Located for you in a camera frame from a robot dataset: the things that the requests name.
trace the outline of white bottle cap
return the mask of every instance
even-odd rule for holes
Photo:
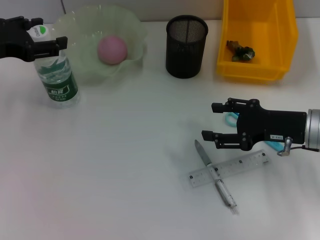
[[[34,42],[51,41],[51,34],[45,25],[37,25],[30,28],[29,35]]]

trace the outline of pen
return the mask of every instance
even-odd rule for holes
[[[234,198],[231,196],[230,192],[228,191],[224,181],[221,179],[221,177],[216,173],[216,170],[213,168],[212,161],[210,160],[209,156],[207,155],[205,149],[202,147],[202,145],[197,141],[194,140],[195,148],[200,155],[204,165],[208,168],[213,180],[214,184],[216,185],[223,201],[225,204],[230,207],[231,209],[235,209],[237,204],[234,200]]]

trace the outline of white table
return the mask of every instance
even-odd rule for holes
[[[0,61],[0,239],[313,240],[320,238],[320,154],[293,150],[225,179],[239,215],[212,184],[188,188],[202,168],[202,130],[235,133],[211,103],[257,98],[271,110],[320,108],[320,19],[298,19],[291,71],[275,85],[226,83],[214,73],[221,22],[208,21],[202,70],[177,79],[165,69],[166,22],[145,23],[147,53],[113,80],[79,82],[81,101],[47,106],[32,63]]]

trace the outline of green glass bowl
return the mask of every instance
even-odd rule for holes
[[[98,43],[109,35],[122,38],[127,45],[127,58],[117,65],[105,64],[98,58]],[[52,36],[68,37],[65,53],[76,76],[106,78],[143,56],[147,30],[135,14],[123,7],[91,5],[60,17],[53,25]]]

